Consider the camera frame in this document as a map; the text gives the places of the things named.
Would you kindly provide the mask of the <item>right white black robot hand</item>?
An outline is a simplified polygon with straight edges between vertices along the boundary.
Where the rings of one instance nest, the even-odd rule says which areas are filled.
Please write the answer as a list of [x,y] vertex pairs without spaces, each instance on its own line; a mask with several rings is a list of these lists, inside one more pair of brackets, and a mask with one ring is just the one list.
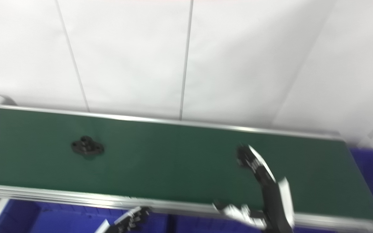
[[261,187],[263,209],[252,210],[233,204],[213,202],[213,207],[223,216],[238,221],[262,233],[293,233],[295,213],[290,186],[286,178],[277,181],[264,158],[250,145],[237,147],[237,162],[249,169]]

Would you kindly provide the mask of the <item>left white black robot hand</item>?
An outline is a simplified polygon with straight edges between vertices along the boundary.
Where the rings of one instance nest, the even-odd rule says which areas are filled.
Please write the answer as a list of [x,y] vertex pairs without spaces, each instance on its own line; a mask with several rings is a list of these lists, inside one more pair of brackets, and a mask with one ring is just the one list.
[[95,230],[95,233],[129,233],[142,228],[151,212],[148,206],[138,206],[124,213],[112,224],[105,219]]

